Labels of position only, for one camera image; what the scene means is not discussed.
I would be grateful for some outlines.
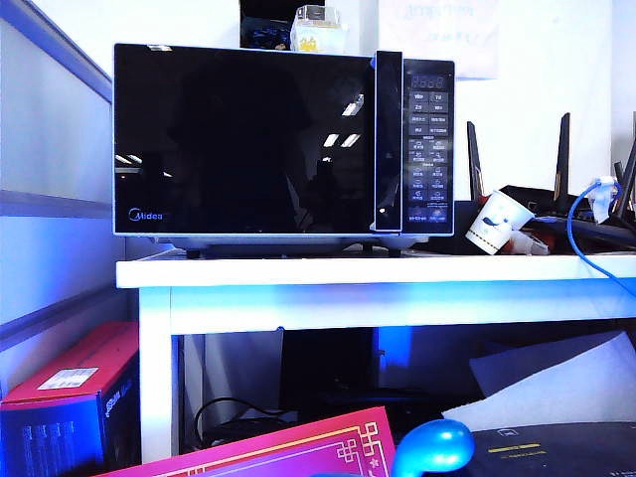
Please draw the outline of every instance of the white paper cup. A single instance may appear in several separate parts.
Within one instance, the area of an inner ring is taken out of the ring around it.
[[[501,191],[494,191],[470,226],[466,238],[494,255],[535,215]]]

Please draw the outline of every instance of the microwave oven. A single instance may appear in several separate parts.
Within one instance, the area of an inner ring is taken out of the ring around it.
[[[113,228],[188,251],[453,234],[454,64],[117,44]]]

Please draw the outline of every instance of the blue light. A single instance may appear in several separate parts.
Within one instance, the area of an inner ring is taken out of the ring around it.
[[[383,350],[381,371],[390,368],[408,369],[413,329],[410,326],[379,328],[378,349]]]

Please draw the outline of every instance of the white table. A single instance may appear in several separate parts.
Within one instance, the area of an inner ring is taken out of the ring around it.
[[[636,289],[636,255],[593,260]],[[178,452],[175,337],[239,331],[636,316],[636,297],[576,256],[403,256],[117,264],[139,288],[144,462]]]

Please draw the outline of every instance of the cardboard box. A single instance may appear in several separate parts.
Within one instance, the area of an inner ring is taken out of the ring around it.
[[[339,472],[389,477],[394,454],[385,410],[373,407],[105,475],[293,477]]]
[[[95,328],[0,402],[0,477],[88,476],[138,464],[138,324]]]

